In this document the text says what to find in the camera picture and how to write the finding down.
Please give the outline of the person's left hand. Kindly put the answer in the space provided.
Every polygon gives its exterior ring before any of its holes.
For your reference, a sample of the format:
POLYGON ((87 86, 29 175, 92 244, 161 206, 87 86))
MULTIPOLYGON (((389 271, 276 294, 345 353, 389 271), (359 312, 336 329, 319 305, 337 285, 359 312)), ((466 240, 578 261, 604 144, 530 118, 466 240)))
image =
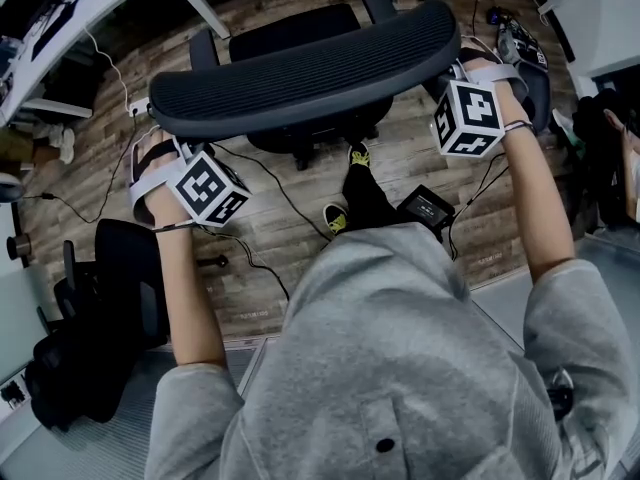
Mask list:
POLYGON ((180 156, 180 148, 175 140, 163 141, 154 145, 142 157, 138 155, 138 149, 143 139, 137 141, 131 149, 131 182, 136 183, 152 161, 168 154, 180 156))

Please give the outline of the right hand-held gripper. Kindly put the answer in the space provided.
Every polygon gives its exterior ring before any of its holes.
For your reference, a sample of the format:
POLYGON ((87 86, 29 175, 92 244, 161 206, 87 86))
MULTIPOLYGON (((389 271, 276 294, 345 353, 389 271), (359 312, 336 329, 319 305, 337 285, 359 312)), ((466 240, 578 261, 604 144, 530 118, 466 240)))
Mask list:
POLYGON ((484 67, 468 74, 460 62, 439 99, 430 130, 445 156, 482 158, 504 137, 495 84, 508 81, 523 96, 528 88, 510 64, 484 67))

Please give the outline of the person's black trousers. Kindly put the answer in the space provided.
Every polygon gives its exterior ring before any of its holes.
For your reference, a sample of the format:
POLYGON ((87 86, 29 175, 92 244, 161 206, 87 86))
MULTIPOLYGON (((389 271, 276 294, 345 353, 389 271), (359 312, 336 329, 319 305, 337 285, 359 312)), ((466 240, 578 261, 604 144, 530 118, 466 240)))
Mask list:
POLYGON ((342 189, 346 200, 347 231, 380 228, 402 222, 369 167, 350 165, 342 189))

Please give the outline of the person's left forearm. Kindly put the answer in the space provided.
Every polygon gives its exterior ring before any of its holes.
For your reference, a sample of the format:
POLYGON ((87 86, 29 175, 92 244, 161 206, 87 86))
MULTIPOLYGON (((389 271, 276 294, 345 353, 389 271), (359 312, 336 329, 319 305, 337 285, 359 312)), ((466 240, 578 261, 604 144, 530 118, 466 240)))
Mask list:
POLYGON ((156 239, 176 362, 225 368, 223 339, 198 271, 192 232, 177 227, 187 220, 188 214, 165 186, 148 194, 145 203, 154 216, 155 225, 161 229, 156 239))

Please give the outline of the black backpack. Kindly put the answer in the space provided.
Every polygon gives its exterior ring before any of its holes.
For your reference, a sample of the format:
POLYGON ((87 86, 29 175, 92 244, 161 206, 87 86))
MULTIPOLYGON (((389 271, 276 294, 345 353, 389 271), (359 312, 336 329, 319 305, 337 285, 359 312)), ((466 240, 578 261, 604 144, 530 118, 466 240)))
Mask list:
POLYGON ((606 110, 620 121, 629 114, 628 105, 613 89, 581 98, 573 114, 573 131, 585 144, 587 189, 597 202, 600 218, 606 225, 616 226, 627 217, 621 132, 609 122, 606 110))

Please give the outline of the round brown knob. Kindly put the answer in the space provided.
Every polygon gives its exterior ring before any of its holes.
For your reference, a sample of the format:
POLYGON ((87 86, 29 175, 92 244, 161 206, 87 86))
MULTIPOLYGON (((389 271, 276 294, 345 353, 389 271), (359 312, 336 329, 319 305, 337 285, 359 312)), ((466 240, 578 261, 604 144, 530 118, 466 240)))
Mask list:
POLYGON ((9 236, 6 239, 6 248, 11 260, 28 261, 32 253, 31 240, 28 234, 9 236))

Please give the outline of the person's grey sweatshirt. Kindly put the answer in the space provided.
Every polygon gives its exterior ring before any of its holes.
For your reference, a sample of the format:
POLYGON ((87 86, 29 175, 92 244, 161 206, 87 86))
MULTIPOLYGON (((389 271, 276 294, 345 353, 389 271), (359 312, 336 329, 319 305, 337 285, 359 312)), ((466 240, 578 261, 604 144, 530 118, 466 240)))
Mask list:
POLYGON ((157 387, 146 480, 601 480, 638 422, 631 344, 598 269, 533 286, 516 353, 422 226, 338 236, 240 396, 214 365, 157 387))

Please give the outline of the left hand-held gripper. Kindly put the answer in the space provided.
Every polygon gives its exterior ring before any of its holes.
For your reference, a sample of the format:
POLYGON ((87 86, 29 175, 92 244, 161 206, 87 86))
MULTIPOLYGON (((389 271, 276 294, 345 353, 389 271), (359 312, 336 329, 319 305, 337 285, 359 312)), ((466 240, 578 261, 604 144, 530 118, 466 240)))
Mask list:
POLYGON ((211 144, 191 144, 176 137, 169 140, 177 142, 180 156, 164 155, 152 161, 136 183, 130 181, 134 218, 156 227, 145 197, 165 186, 188 213, 186 225, 225 226, 251 197, 248 187, 233 169, 215 158, 211 144))

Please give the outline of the white wall outlet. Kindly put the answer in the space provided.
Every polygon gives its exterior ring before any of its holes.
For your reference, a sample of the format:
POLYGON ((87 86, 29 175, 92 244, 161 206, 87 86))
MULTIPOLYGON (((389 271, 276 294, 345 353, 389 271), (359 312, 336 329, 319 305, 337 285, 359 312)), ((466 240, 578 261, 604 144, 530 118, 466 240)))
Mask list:
POLYGON ((22 406, 27 398, 24 386, 18 380, 12 379, 0 386, 0 404, 11 411, 22 406))

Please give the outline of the black box with screen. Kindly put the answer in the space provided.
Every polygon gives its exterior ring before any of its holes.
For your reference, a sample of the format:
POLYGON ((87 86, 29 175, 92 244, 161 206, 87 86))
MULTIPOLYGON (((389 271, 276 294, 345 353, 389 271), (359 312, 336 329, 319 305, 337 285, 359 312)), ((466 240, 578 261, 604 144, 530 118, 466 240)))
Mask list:
POLYGON ((418 222, 429 229, 442 243, 442 231, 449 227, 455 215, 452 205, 419 185, 397 207, 399 216, 407 222, 418 222))

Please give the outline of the black keyboard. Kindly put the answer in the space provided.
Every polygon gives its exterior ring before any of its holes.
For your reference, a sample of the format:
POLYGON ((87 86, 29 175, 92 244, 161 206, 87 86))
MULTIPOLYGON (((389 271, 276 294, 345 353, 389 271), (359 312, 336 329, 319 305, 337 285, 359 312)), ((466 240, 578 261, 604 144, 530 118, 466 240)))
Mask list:
POLYGON ((35 42, 31 60, 34 60, 42 51, 42 49, 50 42, 50 40, 66 25, 73 17, 77 2, 66 3, 60 15, 52 22, 52 24, 42 33, 40 38, 35 42))

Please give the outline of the grey oval device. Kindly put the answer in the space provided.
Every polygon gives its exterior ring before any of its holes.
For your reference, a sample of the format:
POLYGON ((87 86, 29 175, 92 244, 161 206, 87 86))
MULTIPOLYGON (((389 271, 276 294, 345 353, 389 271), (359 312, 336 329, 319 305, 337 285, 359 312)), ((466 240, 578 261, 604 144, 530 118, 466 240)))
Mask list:
POLYGON ((541 134, 551 118, 551 86, 548 72, 537 65, 521 61, 516 65, 521 79, 528 88, 522 103, 535 134, 541 134))

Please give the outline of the spare hand-held gripper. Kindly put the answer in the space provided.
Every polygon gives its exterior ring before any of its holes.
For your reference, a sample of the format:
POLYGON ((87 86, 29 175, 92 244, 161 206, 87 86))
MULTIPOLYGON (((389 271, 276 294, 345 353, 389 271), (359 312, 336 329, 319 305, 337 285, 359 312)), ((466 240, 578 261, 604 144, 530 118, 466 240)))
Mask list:
POLYGON ((547 56, 539 42, 513 18, 498 25, 497 49, 505 63, 517 65, 524 62, 544 72, 549 69, 547 56))

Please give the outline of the person's right hand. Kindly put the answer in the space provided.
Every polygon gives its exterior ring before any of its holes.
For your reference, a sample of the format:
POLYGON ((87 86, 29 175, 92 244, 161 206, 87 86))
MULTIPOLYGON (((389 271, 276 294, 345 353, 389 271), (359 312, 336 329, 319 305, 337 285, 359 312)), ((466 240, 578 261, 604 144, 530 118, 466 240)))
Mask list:
POLYGON ((502 63, 501 59, 493 52, 488 52, 473 43, 464 43, 462 45, 457 60, 466 71, 475 71, 502 63))

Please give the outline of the person's right forearm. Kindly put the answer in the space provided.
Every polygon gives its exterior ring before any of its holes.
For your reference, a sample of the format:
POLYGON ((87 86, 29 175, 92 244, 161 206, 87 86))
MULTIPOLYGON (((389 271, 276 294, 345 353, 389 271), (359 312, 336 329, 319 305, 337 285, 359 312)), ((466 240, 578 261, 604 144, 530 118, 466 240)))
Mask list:
POLYGON ((574 239, 554 177, 527 127, 502 139, 512 179, 515 213, 531 278, 575 258, 574 239))

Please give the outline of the black mesh office chair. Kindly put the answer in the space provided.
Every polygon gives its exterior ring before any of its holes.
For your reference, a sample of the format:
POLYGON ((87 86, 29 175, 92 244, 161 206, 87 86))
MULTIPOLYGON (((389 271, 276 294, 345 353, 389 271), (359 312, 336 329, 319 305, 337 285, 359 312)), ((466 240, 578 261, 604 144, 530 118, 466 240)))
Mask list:
POLYGON ((150 84, 153 116, 190 142, 245 136, 256 148, 308 167, 315 146, 377 136, 396 95, 427 83, 456 59, 461 45, 450 7, 427 0, 400 12, 391 0, 335 4, 290 16, 230 40, 228 63, 212 36, 189 43, 191 67, 150 84))

